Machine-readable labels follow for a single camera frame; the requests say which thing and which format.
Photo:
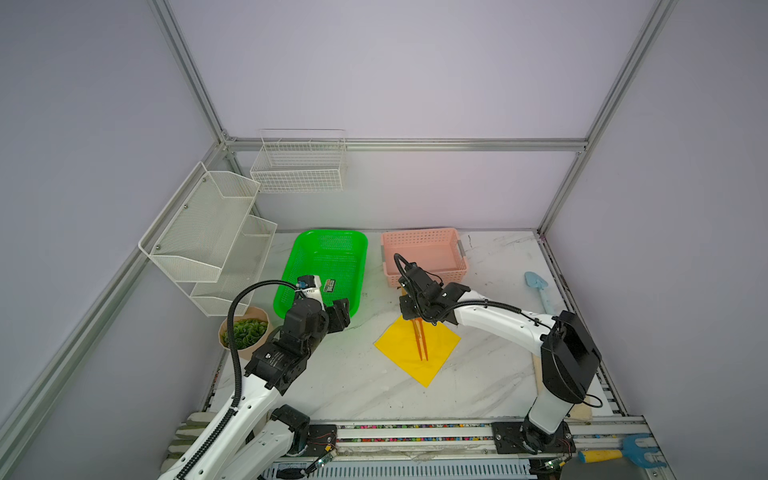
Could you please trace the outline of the pink plastic basket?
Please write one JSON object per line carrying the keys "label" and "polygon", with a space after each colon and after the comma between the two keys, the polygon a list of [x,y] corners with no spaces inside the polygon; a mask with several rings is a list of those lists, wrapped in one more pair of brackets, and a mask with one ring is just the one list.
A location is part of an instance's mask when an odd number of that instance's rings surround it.
{"label": "pink plastic basket", "polygon": [[399,287],[394,254],[436,274],[445,284],[461,283],[469,270],[459,232],[454,228],[389,231],[381,235],[383,270],[388,286]]}

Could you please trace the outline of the orange plastic fork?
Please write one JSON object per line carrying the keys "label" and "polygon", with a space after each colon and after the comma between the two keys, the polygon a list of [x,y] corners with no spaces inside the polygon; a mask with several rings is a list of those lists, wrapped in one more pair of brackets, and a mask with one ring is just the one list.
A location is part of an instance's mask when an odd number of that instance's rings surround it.
{"label": "orange plastic fork", "polygon": [[423,325],[422,325],[422,319],[421,318],[415,318],[411,321],[413,332],[414,332],[414,338],[417,346],[417,352],[419,355],[419,359],[421,361],[425,361],[428,359],[428,353],[426,352],[425,342],[423,338]]}

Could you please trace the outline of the orange plastic spoon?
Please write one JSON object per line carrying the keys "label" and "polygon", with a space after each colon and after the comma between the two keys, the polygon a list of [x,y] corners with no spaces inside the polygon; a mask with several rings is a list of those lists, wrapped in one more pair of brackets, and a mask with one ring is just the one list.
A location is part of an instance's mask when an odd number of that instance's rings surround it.
{"label": "orange plastic spoon", "polygon": [[428,361],[429,360],[428,343],[427,343],[426,334],[425,334],[422,321],[419,322],[418,333],[419,333],[419,342],[420,342],[420,348],[421,348],[421,359],[423,361]]}

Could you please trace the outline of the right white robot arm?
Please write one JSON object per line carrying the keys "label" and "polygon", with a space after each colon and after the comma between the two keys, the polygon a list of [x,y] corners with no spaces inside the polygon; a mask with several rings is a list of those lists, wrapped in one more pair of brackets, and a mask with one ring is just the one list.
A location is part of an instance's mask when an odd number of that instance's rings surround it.
{"label": "right white robot arm", "polygon": [[565,438],[565,420],[575,406],[602,405],[589,392],[602,355],[576,313],[526,311],[490,299],[464,284],[442,284],[399,253],[393,255],[393,260],[405,292],[400,300],[404,319],[474,328],[539,359],[543,389],[518,427],[515,443],[521,449],[531,454],[545,452]]}

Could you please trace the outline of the yellow paper napkin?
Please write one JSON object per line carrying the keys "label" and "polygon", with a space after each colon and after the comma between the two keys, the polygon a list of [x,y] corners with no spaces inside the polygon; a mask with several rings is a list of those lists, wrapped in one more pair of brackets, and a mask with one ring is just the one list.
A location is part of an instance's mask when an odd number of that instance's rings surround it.
{"label": "yellow paper napkin", "polygon": [[423,321],[429,360],[421,361],[417,352],[412,320],[398,318],[374,343],[376,349],[427,388],[458,346],[461,337],[448,327]]}

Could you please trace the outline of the orange plastic knife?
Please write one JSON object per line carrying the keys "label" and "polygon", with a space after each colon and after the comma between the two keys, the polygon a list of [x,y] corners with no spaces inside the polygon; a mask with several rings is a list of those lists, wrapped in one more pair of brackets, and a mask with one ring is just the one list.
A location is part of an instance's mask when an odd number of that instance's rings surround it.
{"label": "orange plastic knife", "polygon": [[414,333],[418,343],[420,359],[422,361],[427,361],[429,356],[423,329],[423,321],[421,319],[416,319],[414,321]]}

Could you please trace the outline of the green plastic basket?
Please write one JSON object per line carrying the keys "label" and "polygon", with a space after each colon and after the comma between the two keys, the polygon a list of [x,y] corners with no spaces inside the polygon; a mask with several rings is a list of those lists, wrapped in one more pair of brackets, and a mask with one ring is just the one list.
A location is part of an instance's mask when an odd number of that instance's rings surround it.
{"label": "green plastic basket", "polygon": [[[282,280],[295,284],[300,276],[319,276],[324,303],[331,306],[334,300],[346,298],[354,317],[361,302],[367,250],[368,239],[358,231],[305,231],[293,243]],[[327,279],[335,280],[331,293],[324,291]]]}

